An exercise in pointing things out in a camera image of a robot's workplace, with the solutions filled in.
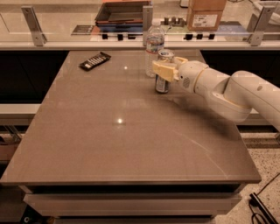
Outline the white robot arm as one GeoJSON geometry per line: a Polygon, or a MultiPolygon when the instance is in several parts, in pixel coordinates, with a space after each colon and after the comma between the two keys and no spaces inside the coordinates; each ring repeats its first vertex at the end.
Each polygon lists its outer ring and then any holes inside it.
{"type": "Polygon", "coordinates": [[[227,75],[180,57],[173,62],[154,61],[152,69],[164,80],[176,81],[186,92],[201,96],[211,110],[232,122],[245,121],[254,109],[280,130],[280,88],[254,73],[227,75]]]}

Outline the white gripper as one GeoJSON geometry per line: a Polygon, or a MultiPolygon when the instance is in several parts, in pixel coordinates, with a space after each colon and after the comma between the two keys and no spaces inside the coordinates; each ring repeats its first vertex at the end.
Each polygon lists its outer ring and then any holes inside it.
{"type": "Polygon", "coordinates": [[[155,74],[166,81],[173,82],[178,79],[178,84],[188,93],[193,93],[195,84],[200,74],[208,69],[208,65],[197,60],[175,57],[174,63],[153,61],[152,69],[155,74]]]}

